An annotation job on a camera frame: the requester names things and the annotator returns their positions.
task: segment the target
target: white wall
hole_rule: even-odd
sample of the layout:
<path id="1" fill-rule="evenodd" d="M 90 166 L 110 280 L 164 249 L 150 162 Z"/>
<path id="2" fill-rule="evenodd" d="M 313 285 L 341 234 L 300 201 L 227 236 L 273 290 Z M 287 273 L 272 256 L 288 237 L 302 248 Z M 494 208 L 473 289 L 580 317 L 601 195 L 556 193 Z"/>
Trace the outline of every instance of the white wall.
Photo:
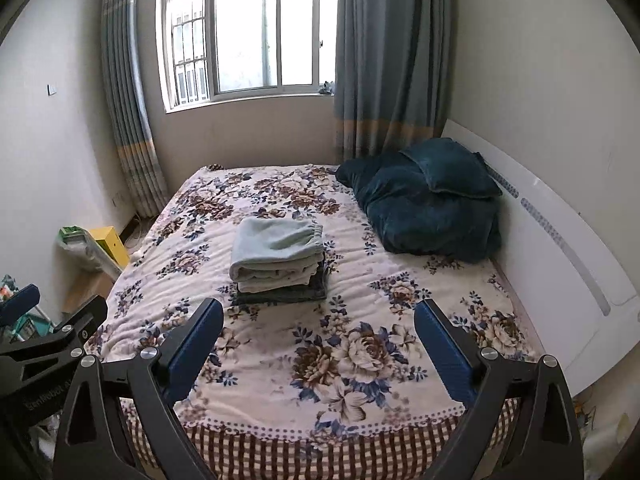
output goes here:
<path id="1" fill-rule="evenodd" d="M 120 231 L 134 213 L 102 89 L 100 6 L 31 0 L 0 45 L 0 274 L 38 285 L 55 319 L 76 275 L 58 229 Z"/>
<path id="2" fill-rule="evenodd" d="M 640 290 L 640 53 L 605 0 L 459 0 L 450 117 L 579 212 Z"/>
<path id="3" fill-rule="evenodd" d="M 156 49 L 156 0 L 138 0 L 138 41 L 146 108 L 169 189 L 198 168 L 334 162 L 333 98 L 273 97 L 166 114 Z"/>

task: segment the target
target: blue gripper pad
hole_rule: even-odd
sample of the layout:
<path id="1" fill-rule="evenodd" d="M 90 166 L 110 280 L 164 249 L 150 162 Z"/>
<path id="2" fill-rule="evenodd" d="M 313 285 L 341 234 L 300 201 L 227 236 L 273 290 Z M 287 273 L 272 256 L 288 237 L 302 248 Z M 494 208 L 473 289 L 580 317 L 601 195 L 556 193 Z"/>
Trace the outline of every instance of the blue gripper pad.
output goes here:
<path id="1" fill-rule="evenodd" d="M 174 328 L 160 347 L 161 351 L 164 351 L 165 343 L 169 342 L 176 331 L 178 333 L 175 336 L 184 338 L 175 349 L 164 374 L 166 386 L 162 396 L 169 406 L 189 395 L 202 365 L 222 331 L 224 313 L 222 305 L 217 300 L 203 301 L 192 317 L 194 320 L 189 319 L 186 325 Z M 184 336 L 183 333 L 179 333 L 180 329 L 187 330 L 188 334 Z"/>
<path id="2" fill-rule="evenodd" d="M 448 320 L 445 322 L 451 329 L 463 330 L 456 329 Z M 424 301 L 415 306 L 414 323 L 418 338 L 427 349 L 449 395 L 469 409 L 476 402 L 473 368 L 447 333 L 443 323 Z"/>
<path id="3" fill-rule="evenodd" d="M 31 283 L 8 300 L 0 302 L 0 326 L 13 325 L 20 316 L 26 314 L 38 303 L 40 303 L 40 291 Z"/>

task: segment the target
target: white headboard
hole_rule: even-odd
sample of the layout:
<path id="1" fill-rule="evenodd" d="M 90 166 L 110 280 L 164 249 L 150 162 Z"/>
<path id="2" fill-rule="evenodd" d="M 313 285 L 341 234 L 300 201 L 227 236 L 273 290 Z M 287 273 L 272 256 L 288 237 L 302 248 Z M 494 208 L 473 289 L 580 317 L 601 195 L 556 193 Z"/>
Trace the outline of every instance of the white headboard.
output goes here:
<path id="1" fill-rule="evenodd" d="M 503 191 L 497 261 L 572 396 L 640 340 L 640 298 L 596 233 L 544 182 L 449 120 L 443 137 L 480 152 Z"/>

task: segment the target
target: pillow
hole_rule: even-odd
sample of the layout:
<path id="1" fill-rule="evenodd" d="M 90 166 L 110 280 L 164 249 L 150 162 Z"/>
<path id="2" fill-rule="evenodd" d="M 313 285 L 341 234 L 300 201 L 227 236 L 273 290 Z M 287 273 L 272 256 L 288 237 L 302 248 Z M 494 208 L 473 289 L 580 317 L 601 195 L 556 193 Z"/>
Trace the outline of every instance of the pillow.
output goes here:
<path id="1" fill-rule="evenodd" d="M 419 167 L 434 193 L 453 193 L 468 198 L 500 196 L 502 191 L 489 176 L 479 153 L 447 137 L 428 139 L 401 152 Z"/>

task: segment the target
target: plastic bag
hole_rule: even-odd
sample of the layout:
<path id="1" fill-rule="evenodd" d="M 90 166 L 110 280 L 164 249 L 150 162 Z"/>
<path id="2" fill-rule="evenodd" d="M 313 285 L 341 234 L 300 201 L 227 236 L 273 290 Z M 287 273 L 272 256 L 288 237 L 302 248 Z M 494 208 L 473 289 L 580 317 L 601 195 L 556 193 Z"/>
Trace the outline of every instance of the plastic bag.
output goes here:
<path id="1" fill-rule="evenodd" d="M 63 227 L 58 232 L 56 242 L 76 260 L 81 269 L 105 272 L 114 282 L 122 273 L 122 268 L 81 227 Z"/>

